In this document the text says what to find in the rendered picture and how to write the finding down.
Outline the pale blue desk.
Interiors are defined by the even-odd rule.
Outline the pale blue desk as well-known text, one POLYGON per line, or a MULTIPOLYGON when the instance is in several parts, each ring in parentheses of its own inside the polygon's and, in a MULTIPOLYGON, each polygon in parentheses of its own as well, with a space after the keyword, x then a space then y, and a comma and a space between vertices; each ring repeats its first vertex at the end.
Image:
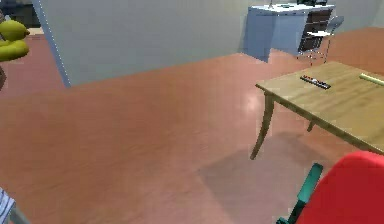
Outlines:
POLYGON ((334 5, 273 4, 250 6, 246 19, 244 53, 267 62, 271 49, 298 55, 309 12, 335 9, 334 5))

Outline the black remote control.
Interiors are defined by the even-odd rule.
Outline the black remote control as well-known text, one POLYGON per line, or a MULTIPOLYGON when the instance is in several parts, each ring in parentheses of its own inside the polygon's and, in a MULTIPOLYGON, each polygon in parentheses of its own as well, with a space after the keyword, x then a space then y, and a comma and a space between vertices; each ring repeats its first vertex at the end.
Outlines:
POLYGON ((331 85, 329 85, 329 84, 327 84, 325 82, 322 82, 322 81, 320 81, 318 79, 306 76, 306 75, 301 76, 300 79, 305 81, 305 82, 308 82, 310 84, 313 84, 313 85, 315 85, 317 87, 320 87, 322 89, 329 89, 329 88, 331 88, 331 85))

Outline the wooden table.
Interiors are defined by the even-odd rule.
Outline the wooden table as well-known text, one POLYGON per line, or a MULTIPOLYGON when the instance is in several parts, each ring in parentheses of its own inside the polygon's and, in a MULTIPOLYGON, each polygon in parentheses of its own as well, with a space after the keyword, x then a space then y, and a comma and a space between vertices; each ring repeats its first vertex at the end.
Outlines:
POLYGON ((384 155, 384 86, 360 79, 361 73, 384 80, 384 75, 328 62, 258 82, 256 87, 264 93, 264 114, 250 158, 255 159, 262 147, 276 103, 307 119, 311 127, 318 126, 361 150, 384 155), (303 75, 331 88, 305 82, 300 79, 303 75))

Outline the red and teal chair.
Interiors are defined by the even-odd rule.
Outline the red and teal chair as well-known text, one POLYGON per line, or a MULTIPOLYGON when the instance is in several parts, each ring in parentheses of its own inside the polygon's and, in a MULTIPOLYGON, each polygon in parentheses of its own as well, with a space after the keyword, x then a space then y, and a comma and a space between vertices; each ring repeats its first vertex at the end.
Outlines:
POLYGON ((322 171, 312 165, 291 214, 274 224, 384 224, 384 155, 349 153, 322 171))

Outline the pale yellow stick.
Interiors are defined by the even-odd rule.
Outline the pale yellow stick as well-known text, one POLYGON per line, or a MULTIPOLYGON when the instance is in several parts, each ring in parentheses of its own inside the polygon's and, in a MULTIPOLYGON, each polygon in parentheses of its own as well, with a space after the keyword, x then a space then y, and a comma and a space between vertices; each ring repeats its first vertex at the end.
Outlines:
POLYGON ((364 73, 361 73, 359 75, 359 78, 363 79, 363 80, 366 80, 366 81, 369 81, 369 82, 372 82, 372 83, 377 84, 377 85, 384 86, 384 80, 381 80, 381 79, 378 79, 378 78, 375 78, 375 77, 371 77, 371 76, 366 75, 364 73))

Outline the striped white cloth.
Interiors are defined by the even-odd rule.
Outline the striped white cloth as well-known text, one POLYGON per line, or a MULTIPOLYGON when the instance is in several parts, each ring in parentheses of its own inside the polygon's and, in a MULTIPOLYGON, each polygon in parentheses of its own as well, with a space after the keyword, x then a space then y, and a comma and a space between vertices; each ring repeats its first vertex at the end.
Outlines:
POLYGON ((0 187, 0 224, 6 223, 14 204, 15 200, 0 187))

